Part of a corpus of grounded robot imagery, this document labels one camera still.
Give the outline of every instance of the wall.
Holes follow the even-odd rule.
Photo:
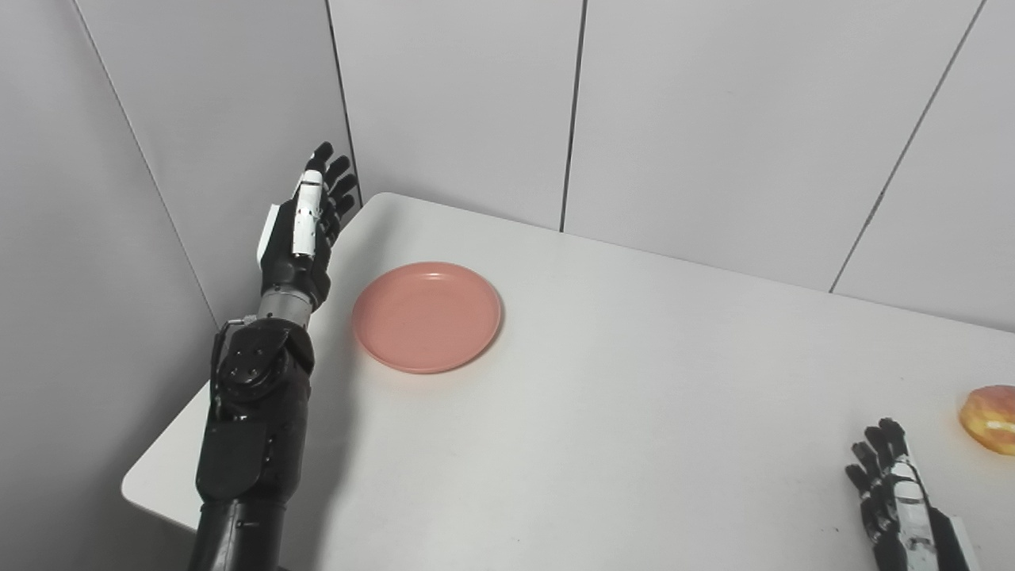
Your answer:
[[[252,313],[268,205],[349,154],[324,0],[78,2],[216,320]]]
[[[349,152],[325,4],[6,2],[0,77],[3,567],[183,569],[120,481],[256,309],[268,205]]]
[[[836,293],[1015,332],[1013,26],[984,5]]]
[[[1004,6],[330,2],[367,196],[1015,331]]]
[[[214,322],[74,5],[0,3],[4,569],[181,569],[120,480],[203,382]]]

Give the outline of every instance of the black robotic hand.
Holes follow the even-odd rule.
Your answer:
[[[961,522],[931,506],[898,423],[882,419],[853,445],[845,474],[880,571],[978,571]]]
[[[258,314],[229,320],[215,336],[195,481],[203,504],[190,571],[277,567],[307,435],[315,365],[307,326],[328,297],[339,218],[355,204],[349,159],[340,156],[328,166],[331,154],[331,144],[319,146],[292,198],[268,216],[258,246]]]
[[[329,142],[314,151],[292,198],[266,222],[265,233],[269,225],[271,229],[259,257],[262,295],[270,290],[297,292],[315,310],[328,298],[331,246],[338,237],[339,218],[355,205],[349,191],[356,186],[355,174],[346,173],[347,156],[327,164],[332,152]]]

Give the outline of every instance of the pink plate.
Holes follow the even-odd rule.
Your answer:
[[[375,359],[407,373],[441,373],[475,359],[500,326],[500,299],[481,275],[420,262],[378,277],[356,300],[352,328]]]

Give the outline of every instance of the white table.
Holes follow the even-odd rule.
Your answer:
[[[483,356],[432,376],[349,329],[371,279],[420,260],[475,269],[505,310]],[[967,391],[1012,381],[1011,335],[390,194],[330,273],[294,571],[873,570],[842,468],[883,416],[984,570],[1015,559],[1015,461],[956,421]],[[206,407],[123,483],[191,528]]]

